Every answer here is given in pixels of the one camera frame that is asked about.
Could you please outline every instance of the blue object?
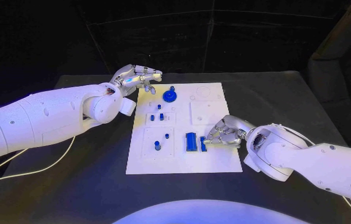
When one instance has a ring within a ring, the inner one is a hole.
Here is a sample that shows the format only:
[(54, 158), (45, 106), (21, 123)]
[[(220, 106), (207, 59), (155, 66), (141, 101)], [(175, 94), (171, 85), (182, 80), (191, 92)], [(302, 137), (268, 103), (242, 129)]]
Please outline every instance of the blue object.
[(201, 141), (201, 151), (207, 152), (207, 145), (204, 144), (204, 140), (206, 140), (206, 136), (200, 137), (200, 141)]
[(156, 149), (158, 151), (161, 150), (159, 141), (155, 142), (155, 149)]
[(174, 88), (174, 86), (171, 86), (169, 91), (167, 91), (167, 92), (164, 93), (162, 98), (164, 98), (164, 100), (165, 100), (167, 102), (174, 102), (174, 101), (177, 100), (177, 98), (178, 98), (178, 94), (177, 94), (177, 92), (175, 92), (174, 90), (175, 90), (175, 88)]
[(197, 152), (198, 151), (197, 134), (188, 133), (188, 134), (185, 134), (185, 136), (187, 136), (187, 151)]

